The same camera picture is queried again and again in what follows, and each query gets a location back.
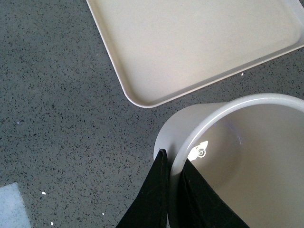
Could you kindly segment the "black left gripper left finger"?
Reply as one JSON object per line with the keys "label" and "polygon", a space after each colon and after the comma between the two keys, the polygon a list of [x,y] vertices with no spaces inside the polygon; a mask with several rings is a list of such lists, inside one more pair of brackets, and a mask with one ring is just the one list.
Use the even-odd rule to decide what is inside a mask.
{"label": "black left gripper left finger", "polygon": [[169,198],[170,166],[167,153],[160,149],[148,175],[118,228],[165,228]]}

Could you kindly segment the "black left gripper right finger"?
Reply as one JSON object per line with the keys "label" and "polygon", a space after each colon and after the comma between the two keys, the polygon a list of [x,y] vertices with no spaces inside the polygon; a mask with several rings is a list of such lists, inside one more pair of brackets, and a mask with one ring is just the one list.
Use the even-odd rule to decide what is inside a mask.
{"label": "black left gripper right finger", "polygon": [[189,160],[178,183],[178,223],[181,228],[248,227]]}

